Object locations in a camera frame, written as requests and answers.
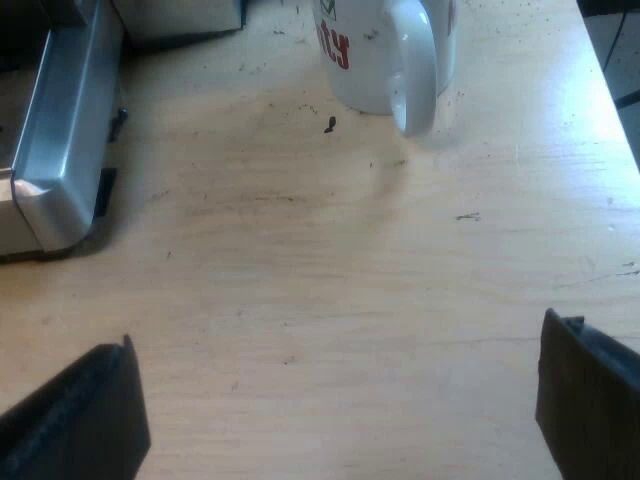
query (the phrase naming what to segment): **floor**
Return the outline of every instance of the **floor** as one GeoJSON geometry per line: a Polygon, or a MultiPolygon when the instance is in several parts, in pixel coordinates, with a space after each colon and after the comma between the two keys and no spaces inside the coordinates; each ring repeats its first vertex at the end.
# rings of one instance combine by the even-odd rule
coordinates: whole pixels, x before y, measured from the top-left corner
{"type": "MultiPolygon", "coordinates": [[[[601,67],[613,44],[621,18],[621,13],[585,18],[601,67]]],[[[637,32],[640,32],[640,12],[631,12],[627,15],[605,70],[605,78],[614,99],[640,89],[640,35],[637,32]]],[[[636,163],[640,166],[640,103],[620,109],[618,114],[636,163]]]]}

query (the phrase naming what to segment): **white mug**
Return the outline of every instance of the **white mug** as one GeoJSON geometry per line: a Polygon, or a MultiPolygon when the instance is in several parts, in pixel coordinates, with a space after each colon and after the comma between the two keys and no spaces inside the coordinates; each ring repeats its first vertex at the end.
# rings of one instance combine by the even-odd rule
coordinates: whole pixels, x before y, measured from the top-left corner
{"type": "Polygon", "coordinates": [[[311,0],[329,82],[342,103],[429,130],[453,76],[456,0],[311,0]]]}

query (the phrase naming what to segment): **dark stain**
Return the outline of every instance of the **dark stain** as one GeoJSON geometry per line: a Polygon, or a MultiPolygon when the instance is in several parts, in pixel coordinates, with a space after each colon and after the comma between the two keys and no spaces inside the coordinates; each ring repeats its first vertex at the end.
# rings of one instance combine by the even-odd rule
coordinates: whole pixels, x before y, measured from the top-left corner
{"type": "Polygon", "coordinates": [[[171,192],[171,190],[169,190],[168,188],[166,190],[163,190],[161,192],[158,193],[154,193],[153,195],[151,195],[151,201],[155,202],[156,200],[160,200],[161,198],[166,197],[167,195],[169,195],[169,193],[171,192]]]}
{"type": "Polygon", "coordinates": [[[336,126],[336,124],[337,124],[336,117],[334,116],[329,117],[329,128],[325,128],[324,133],[333,132],[333,128],[336,126]]]}
{"type": "Polygon", "coordinates": [[[632,272],[616,273],[616,277],[637,277],[640,275],[640,270],[633,270],[632,272]]]}
{"type": "Polygon", "coordinates": [[[459,215],[456,217],[457,221],[460,220],[473,220],[475,222],[480,221],[480,212],[467,213],[466,215],[459,215]]]}
{"type": "Polygon", "coordinates": [[[371,33],[363,33],[362,36],[365,38],[365,40],[373,40],[374,38],[376,38],[378,35],[380,34],[380,32],[378,32],[375,28],[373,30],[371,30],[371,33]]]}

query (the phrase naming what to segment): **wooden table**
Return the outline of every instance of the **wooden table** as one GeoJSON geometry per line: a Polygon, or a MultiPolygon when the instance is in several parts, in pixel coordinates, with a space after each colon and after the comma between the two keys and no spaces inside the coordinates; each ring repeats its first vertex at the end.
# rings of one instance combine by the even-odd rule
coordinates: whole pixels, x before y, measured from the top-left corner
{"type": "Polygon", "coordinates": [[[129,332],[142,480],[559,478],[545,309],[640,348],[640,181],[577,6],[460,1],[455,83],[406,140],[336,102],[282,3],[126,66],[108,220],[0,269],[0,407],[129,332]]]}

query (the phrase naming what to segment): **crumb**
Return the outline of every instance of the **crumb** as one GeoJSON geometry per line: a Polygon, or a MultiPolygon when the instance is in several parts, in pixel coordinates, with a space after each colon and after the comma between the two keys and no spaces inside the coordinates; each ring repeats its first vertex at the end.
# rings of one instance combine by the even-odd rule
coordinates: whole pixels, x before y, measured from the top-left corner
{"type": "Polygon", "coordinates": [[[333,132],[333,128],[336,126],[336,117],[334,117],[333,115],[331,117],[329,117],[329,128],[325,128],[324,129],[324,133],[331,133],[333,132]]]}

